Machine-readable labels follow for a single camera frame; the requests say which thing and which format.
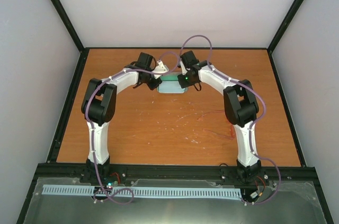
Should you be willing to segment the grey glasses case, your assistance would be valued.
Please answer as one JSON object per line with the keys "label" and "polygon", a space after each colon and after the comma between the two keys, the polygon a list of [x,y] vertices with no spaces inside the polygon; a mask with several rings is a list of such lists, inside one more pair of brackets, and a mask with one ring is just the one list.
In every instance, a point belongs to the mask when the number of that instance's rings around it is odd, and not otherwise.
{"label": "grey glasses case", "polygon": [[161,76],[161,83],[157,87],[157,91],[161,94],[183,94],[188,91],[188,88],[182,88],[179,84],[178,75],[180,73],[170,73]]}

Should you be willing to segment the light blue cleaning cloth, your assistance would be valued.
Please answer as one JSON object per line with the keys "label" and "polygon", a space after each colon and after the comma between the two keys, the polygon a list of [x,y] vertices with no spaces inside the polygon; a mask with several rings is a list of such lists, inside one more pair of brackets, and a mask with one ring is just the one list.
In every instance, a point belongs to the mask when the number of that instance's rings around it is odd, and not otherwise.
{"label": "light blue cleaning cloth", "polygon": [[178,81],[163,81],[158,92],[162,94],[182,94],[186,92],[186,88],[181,88]]}

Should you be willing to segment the red sunglasses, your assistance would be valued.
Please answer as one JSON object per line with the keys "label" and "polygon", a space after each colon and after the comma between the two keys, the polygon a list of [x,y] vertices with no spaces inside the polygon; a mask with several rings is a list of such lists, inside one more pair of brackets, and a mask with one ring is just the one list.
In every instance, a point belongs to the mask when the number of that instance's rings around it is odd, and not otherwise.
{"label": "red sunglasses", "polygon": [[197,122],[206,133],[228,140],[236,139],[235,129],[227,120],[224,110],[206,112],[197,118]]}

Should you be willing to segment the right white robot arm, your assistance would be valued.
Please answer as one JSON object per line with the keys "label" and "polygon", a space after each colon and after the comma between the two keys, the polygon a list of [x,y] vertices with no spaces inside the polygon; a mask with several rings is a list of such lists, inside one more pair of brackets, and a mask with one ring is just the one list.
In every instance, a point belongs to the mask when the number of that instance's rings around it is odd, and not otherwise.
{"label": "right white robot arm", "polygon": [[199,61],[193,51],[180,55],[180,68],[178,80],[182,88],[205,83],[222,94],[224,113],[237,139],[237,176],[242,183],[249,183],[261,169],[254,132],[259,106],[250,81],[225,75],[208,61]]}

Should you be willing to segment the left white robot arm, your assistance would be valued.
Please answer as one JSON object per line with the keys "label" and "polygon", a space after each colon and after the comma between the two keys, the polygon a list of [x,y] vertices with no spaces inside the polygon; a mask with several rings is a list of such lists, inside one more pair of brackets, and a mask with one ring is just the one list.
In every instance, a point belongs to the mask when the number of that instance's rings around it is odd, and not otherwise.
{"label": "left white robot arm", "polygon": [[126,65],[117,74],[89,81],[81,112],[89,130],[90,148],[86,166],[97,182],[104,183],[110,177],[108,130],[115,114],[117,95],[130,86],[137,88],[142,84],[154,90],[162,82],[161,73],[166,72],[168,69],[162,61],[142,52],[136,61]]}

